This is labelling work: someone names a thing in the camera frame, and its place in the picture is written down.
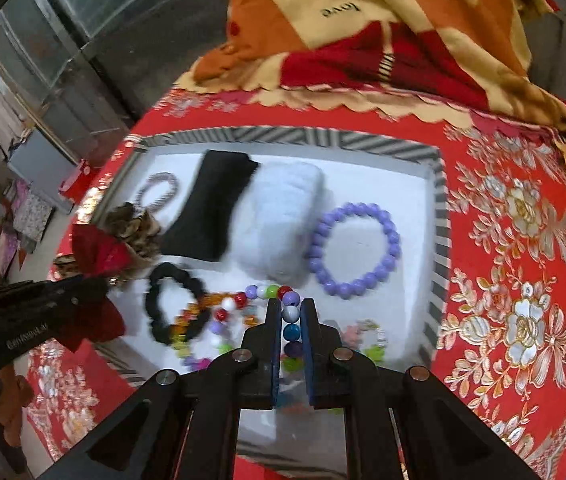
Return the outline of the red fabric flower hairpiece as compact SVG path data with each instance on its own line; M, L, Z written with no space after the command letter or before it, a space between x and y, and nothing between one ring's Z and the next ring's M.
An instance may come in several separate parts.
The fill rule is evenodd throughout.
M57 341L71 352L76 352L85 339L106 342L123 336L126 325L111 300L108 289L111 278L128 270L132 264L128 246L115 236L93 224L75 223L70 231L70 253L53 260L53 270L65 280L82 277L80 284L88 290L77 297L77 306L56 333Z

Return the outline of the black hair scrunchie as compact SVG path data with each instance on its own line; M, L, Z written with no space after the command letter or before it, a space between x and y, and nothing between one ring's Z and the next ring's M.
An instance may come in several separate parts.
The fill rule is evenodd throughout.
M164 346L186 344L202 334L210 320L208 290L188 270L162 262L147 279L144 310L149 332Z

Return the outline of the leopard print bow scrunchie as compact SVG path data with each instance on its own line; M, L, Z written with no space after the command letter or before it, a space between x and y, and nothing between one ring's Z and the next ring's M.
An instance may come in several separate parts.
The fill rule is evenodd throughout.
M134 205L124 203L109 212L100 226L74 224L70 252L57 256L52 270L58 280L82 274L122 287L158 256L159 233L161 226L147 209L137 212Z

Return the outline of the light blue fuzzy hair clip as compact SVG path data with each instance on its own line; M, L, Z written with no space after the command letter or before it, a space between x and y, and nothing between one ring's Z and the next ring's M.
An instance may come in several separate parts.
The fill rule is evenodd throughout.
M323 171L307 162L264 162L234 207L230 255L255 280L297 285L323 205Z

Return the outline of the red bag on floor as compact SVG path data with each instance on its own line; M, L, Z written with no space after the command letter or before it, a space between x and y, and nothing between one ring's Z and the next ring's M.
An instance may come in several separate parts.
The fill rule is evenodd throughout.
M82 159L70 175L61 183L59 194L78 205L88 192L98 170Z

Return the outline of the black fuzzy hair clip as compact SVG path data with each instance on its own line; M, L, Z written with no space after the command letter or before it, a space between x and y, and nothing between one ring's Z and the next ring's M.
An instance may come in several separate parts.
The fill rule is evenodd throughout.
M245 153L207 151L178 218L161 237L161 254L219 261L228 247L234 207L258 166Z

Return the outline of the striped white tray box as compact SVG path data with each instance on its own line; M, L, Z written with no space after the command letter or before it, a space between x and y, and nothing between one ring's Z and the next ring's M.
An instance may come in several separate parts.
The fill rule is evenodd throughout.
M211 292L228 287L271 283L298 286L301 298L315 300L319 321L342 334L360 327L359 349L384 349L381 365L405 370L431 366L437 330L449 290L451 223L447 177L439 148L371 133L309 127L219 127L146 136L118 170L94 209L91 223L105 226L106 215L134 196L157 172L174 174L177 196L153 214L167 233L192 193L199 166L208 151L245 153L259 165L233 206L228 248L217 261L183 255L159 256L156 262L181 263L200 276ZM309 206L306 177L319 181L312 222L300 225ZM400 258L386 281L348 300L330 296L310 273L307 251L321 214L346 204L377 204L387 210L398 230ZM335 283L352 283L375 270L388 254L389 242L379 222L354 214L337 222L323 250L323 268ZM130 351L139 370L178 367L176 356L151 342L141 314L147 281L136 278L112 292L127 324L113 348ZM281 370L275 411L244 412L238 451L291 477L337 478L345 474L345 430L335 412L309 406L305 376Z

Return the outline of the red floral embroidered tablecloth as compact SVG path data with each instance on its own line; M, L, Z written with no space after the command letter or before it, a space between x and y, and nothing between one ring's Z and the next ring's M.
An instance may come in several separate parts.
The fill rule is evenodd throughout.
M79 208L87 224L138 139L219 127L309 127L371 133L440 149L451 223L449 290L432 371L540 479L566 479L566 169L551 130L417 99L425 112L399 117L344 104L261 104L260 94L172 90L117 146ZM177 365L210 359L239 342L209 330L183 351L159 344ZM131 352L55 341L29 353L35 391L25 414L53 462L131 395L141 378ZM292 479L237 458L237 478Z

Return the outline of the metal glass door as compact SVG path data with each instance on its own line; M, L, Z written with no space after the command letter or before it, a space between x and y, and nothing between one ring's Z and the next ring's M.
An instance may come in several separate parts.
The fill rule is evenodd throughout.
M228 0L8 0L0 89L25 129L101 166L201 55L225 39Z

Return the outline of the orange red floral blanket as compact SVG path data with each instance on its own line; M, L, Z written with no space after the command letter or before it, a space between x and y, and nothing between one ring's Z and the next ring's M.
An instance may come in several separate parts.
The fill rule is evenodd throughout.
M440 96L562 133L566 101L528 76L524 23L553 0L229 0L227 38L177 87L391 87Z

